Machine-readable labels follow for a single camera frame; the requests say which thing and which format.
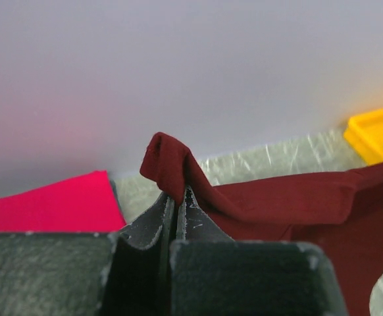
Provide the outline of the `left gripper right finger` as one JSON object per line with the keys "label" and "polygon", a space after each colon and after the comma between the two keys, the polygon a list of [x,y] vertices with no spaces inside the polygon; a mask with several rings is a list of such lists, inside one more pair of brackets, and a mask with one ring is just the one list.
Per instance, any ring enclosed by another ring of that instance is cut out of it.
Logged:
{"label": "left gripper right finger", "polygon": [[191,188],[170,244],[172,315],[347,315],[333,265],[307,242],[235,241]]}

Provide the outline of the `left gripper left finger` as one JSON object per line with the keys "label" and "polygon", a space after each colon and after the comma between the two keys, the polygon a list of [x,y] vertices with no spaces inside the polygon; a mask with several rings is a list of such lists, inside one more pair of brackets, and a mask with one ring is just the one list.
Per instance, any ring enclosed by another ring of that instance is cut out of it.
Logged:
{"label": "left gripper left finger", "polygon": [[174,201],[123,229],[0,233],[0,315],[163,315]]}

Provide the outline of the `dark red t-shirt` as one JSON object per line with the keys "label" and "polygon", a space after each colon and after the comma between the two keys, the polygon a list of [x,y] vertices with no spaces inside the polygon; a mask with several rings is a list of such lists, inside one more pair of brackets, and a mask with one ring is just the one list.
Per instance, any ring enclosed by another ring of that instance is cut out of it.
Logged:
{"label": "dark red t-shirt", "polygon": [[305,241],[331,259],[350,315],[370,313],[383,274],[383,163],[212,186],[190,149],[156,133],[141,175],[176,204],[190,186],[199,206],[238,240]]}

